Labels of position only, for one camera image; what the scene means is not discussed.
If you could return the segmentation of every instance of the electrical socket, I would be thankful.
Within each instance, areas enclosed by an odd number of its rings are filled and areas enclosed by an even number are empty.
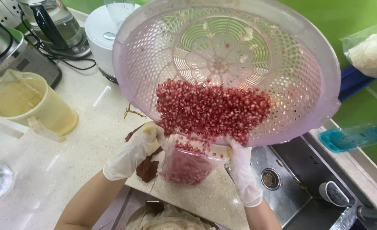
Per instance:
[[[8,28],[14,29],[20,22],[15,18],[12,13],[0,1],[0,23]]]
[[[5,7],[14,15],[14,17],[20,22],[21,21],[21,9],[18,6],[16,0],[1,0]]]

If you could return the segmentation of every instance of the forearm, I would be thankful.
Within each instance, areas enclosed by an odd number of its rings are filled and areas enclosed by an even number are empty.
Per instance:
[[[125,182],[126,179],[108,180],[100,171],[69,201],[55,230],[92,229]]]
[[[281,230],[275,214],[265,199],[255,207],[244,207],[250,230]]]

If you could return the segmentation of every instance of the pink plastic colander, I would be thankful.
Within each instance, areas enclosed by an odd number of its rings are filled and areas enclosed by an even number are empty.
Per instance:
[[[269,92],[271,114],[250,132],[248,146],[319,128],[340,106],[340,68],[329,42],[275,1],[153,0],[123,23],[113,66],[122,93],[155,121],[156,87],[166,79]]]

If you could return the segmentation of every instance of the yellow plastic pitcher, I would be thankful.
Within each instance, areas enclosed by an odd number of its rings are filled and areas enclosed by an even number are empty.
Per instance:
[[[57,142],[75,128],[78,114],[38,74],[7,70],[0,79],[0,117]]]

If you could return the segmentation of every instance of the sink drain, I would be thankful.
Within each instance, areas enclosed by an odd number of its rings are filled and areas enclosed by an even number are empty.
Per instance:
[[[263,185],[269,190],[277,190],[281,186],[281,177],[273,168],[266,168],[261,173]]]

